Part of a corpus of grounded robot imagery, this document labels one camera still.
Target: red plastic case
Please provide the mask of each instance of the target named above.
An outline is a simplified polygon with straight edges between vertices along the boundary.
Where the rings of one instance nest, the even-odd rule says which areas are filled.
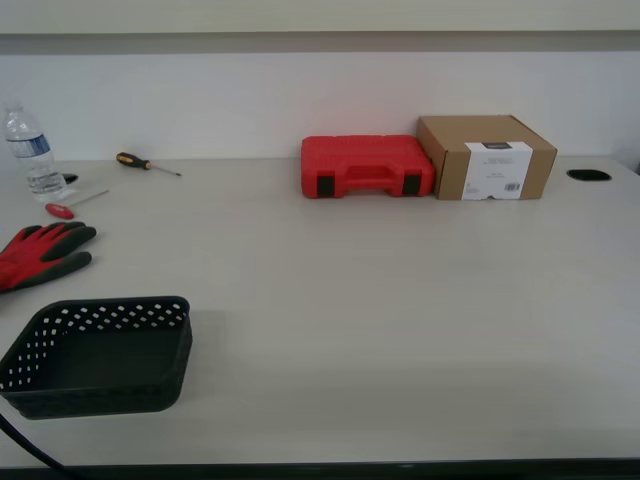
[[[411,135],[307,137],[301,160],[302,192],[310,198],[358,189],[421,197],[433,189],[433,165]]]

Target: plastic water bottle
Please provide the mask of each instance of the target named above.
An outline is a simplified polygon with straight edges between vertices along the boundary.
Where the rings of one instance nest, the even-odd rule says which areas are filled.
[[[54,164],[53,152],[40,124],[20,102],[5,103],[7,115],[3,130],[13,156],[27,171],[31,193],[40,202],[53,202],[64,197],[67,184]]]

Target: screwdriver shaft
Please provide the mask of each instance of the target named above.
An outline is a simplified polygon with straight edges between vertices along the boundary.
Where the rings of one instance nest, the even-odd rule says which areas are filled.
[[[166,168],[162,168],[162,167],[156,167],[155,165],[152,165],[151,168],[153,168],[155,170],[160,170],[161,172],[170,173],[171,175],[175,175],[176,177],[181,177],[182,176],[181,173],[174,172],[173,170],[167,170]]]
[[[88,202],[89,200],[93,200],[94,198],[99,197],[100,195],[104,195],[105,193],[108,193],[108,192],[109,192],[109,190],[103,190],[102,192],[93,194],[93,195],[91,195],[91,196],[89,196],[87,198],[84,198],[84,199],[82,199],[82,200],[80,200],[78,202],[72,203],[71,205],[67,205],[67,206],[68,207],[75,207],[76,205],[80,205],[81,203]]]

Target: brown box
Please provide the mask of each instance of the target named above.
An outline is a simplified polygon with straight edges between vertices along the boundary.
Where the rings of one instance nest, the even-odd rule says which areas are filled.
[[[420,117],[417,137],[440,200],[540,198],[557,153],[511,115]]]

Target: perforated basket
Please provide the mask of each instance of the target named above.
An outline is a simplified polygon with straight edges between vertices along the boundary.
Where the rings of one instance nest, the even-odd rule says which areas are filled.
[[[57,302],[0,362],[0,395],[31,419],[164,410],[191,350],[181,297]]]

